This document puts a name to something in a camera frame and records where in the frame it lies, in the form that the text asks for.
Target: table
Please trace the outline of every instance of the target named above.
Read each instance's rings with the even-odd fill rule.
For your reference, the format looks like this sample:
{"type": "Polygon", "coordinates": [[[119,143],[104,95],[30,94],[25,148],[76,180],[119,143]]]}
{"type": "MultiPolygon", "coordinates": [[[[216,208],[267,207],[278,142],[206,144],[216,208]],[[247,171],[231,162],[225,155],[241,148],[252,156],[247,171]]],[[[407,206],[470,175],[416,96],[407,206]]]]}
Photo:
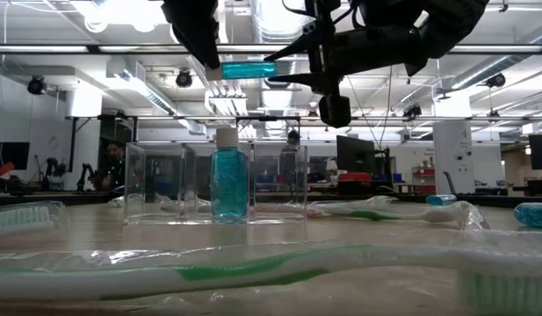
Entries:
{"type": "MultiPolygon", "coordinates": [[[[71,216],[69,233],[57,238],[12,239],[0,243],[0,253],[21,251],[74,251],[122,249],[185,249],[282,241],[343,240],[384,242],[401,240],[409,232],[455,229],[450,224],[421,221],[371,222],[362,219],[310,219],[301,225],[250,226],[123,226],[123,210],[107,205],[67,208],[71,216]]],[[[517,230],[512,211],[481,207],[493,229],[517,230]]],[[[234,315],[352,315],[366,309],[374,315],[444,314],[467,315],[453,300],[449,270],[410,267],[373,268],[318,276],[289,286],[185,293],[170,298],[144,298],[114,305],[0,305],[0,315],[112,315],[133,310],[152,314],[169,309],[183,314],[234,315]]]]}

